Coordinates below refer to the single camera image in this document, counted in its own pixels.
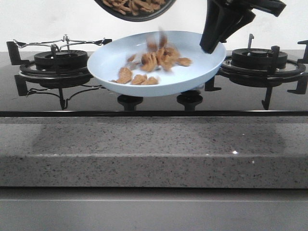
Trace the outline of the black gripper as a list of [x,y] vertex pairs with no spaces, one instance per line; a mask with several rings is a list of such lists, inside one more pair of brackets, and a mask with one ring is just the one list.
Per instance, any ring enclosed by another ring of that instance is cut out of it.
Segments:
[[219,42],[254,20],[252,9],[278,17],[285,7],[280,0],[209,0],[200,46],[212,53]]

